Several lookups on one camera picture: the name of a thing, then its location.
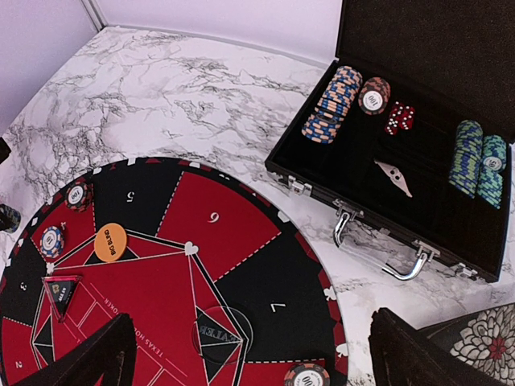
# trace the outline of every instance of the white flower pattern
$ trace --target white flower pattern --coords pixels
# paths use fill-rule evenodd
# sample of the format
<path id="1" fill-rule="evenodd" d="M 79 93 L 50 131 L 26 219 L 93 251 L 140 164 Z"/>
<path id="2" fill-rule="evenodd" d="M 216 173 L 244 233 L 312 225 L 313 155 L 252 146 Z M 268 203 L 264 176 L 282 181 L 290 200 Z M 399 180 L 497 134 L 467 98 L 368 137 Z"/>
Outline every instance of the white flower pattern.
<path id="1" fill-rule="evenodd" d="M 460 332 L 451 354 L 505 384 L 515 386 L 515 306 L 481 311 Z"/>

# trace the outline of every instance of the marble countertop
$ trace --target marble countertop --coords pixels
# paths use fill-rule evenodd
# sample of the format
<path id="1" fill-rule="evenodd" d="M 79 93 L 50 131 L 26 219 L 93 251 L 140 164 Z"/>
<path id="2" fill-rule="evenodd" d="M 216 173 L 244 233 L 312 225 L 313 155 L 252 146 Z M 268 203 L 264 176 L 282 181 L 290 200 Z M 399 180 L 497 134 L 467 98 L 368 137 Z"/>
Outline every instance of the marble countertop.
<path id="1" fill-rule="evenodd" d="M 19 209 L 23 222 L 14 235 L 0 235 L 2 264 L 36 210 L 74 177 L 123 158 L 169 156 L 240 179 L 302 230 L 337 292 L 349 385 L 374 384 L 368 336 L 379 307 L 422 327 L 515 302 L 513 203 L 499 282 L 463 279 L 435 261 L 415 280 L 400 282 L 369 262 L 411 265 L 413 249 L 359 223 L 350 223 L 337 249 L 335 211 L 289 195 L 267 174 L 266 156 L 323 72 L 208 39 L 106 28 L 43 86 L 4 135 L 13 151 L 0 165 L 0 202 Z"/>

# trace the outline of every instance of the poker chip case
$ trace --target poker chip case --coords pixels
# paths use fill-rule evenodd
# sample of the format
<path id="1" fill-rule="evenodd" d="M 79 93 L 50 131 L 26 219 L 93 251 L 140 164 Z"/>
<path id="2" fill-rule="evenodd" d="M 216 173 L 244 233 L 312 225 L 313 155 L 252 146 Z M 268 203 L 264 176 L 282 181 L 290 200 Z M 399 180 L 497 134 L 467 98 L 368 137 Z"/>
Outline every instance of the poker chip case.
<path id="1" fill-rule="evenodd" d="M 414 248 L 409 280 L 436 259 L 461 276 L 499 280 L 508 229 L 511 151 L 515 138 L 515 6 L 509 0 L 382 2 L 344 0 L 336 59 L 266 159 L 266 169 L 297 194 L 338 212 L 337 246 L 347 222 L 360 221 Z M 306 138 L 302 127 L 338 68 L 386 80 L 383 113 L 365 114 L 354 101 L 333 142 Z M 414 106 L 413 128 L 388 135 L 395 101 Z M 484 136 L 508 144 L 501 205 L 471 198 L 448 182 L 456 128 L 480 123 Z M 396 188 L 376 162 L 396 166 L 413 197 Z"/>

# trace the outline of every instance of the black velvet lining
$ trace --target black velvet lining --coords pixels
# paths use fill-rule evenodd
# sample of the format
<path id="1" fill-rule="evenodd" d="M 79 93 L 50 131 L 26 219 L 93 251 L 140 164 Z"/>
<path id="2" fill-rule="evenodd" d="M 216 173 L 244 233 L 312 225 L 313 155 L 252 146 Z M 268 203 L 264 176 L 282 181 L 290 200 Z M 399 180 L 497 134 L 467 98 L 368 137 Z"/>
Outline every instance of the black velvet lining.
<path id="1" fill-rule="evenodd" d="M 515 138 L 513 0 L 345 0 L 342 15 L 338 57 L 424 84 Z"/>
<path id="2" fill-rule="evenodd" d="M 360 71 L 365 80 L 383 76 L 391 85 L 392 95 L 386 111 L 376 116 L 366 115 L 355 102 L 335 141 L 321 145 L 305 138 L 300 130 L 337 67 L 344 64 Z M 495 281 L 505 248 L 511 169 L 502 172 L 505 184 L 500 210 L 479 197 L 470 199 L 451 186 L 447 174 L 456 127 L 463 119 L 476 117 L 450 109 L 430 95 L 429 91 L 414 91 L 409 82 L 372 64 L 343 58 L 326 71 L 269 160 L 287 174 L 298 175 L 304 182 L 357 203 L 365 209 L 365 218 L 367 211 L 384 216 L 400 226 L 399 232 L 402 228 L 415 232 L 441 248 L 443 254 L 448 251 L 451 261 L 459 257 L 478 268 L 487 280 Z M 390 136 L 384 127 L 395 101 L 415 107 L 414 127 Z M 478 121 L 485 135 L 495 132 L 492 122 Z M 395 187 L 374 159 L 398 167 L 413 198 Z"/>

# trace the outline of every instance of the poker table top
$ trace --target poker table top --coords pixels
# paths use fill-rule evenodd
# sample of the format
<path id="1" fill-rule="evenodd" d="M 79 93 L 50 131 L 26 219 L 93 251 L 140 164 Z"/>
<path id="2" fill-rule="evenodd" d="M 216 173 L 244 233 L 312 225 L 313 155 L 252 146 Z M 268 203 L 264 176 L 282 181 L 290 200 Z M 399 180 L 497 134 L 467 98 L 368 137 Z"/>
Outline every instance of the poker table top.
<path id="1" fill-rule="evenodd" d="M 93 190 L 81 212 L 66 202 L 77 182 Z M 95 248 L 107 224 L 126 233 L 111 262 Z M 41 253 L 48 227 L 62 231 L 58 256 Z M 77 278 L 63 320 L 42 281 L 56 277 Z M 306 239 L 256 191 L 198 162 L 133 158 L 71 181 L 29 220 L 0 288 L 5 384 L 121 312 L 134 320 L 135 385 L 279 386 L 301 363 L 325 368 L 331 385 L 347 380 L 335 290 Z"/>

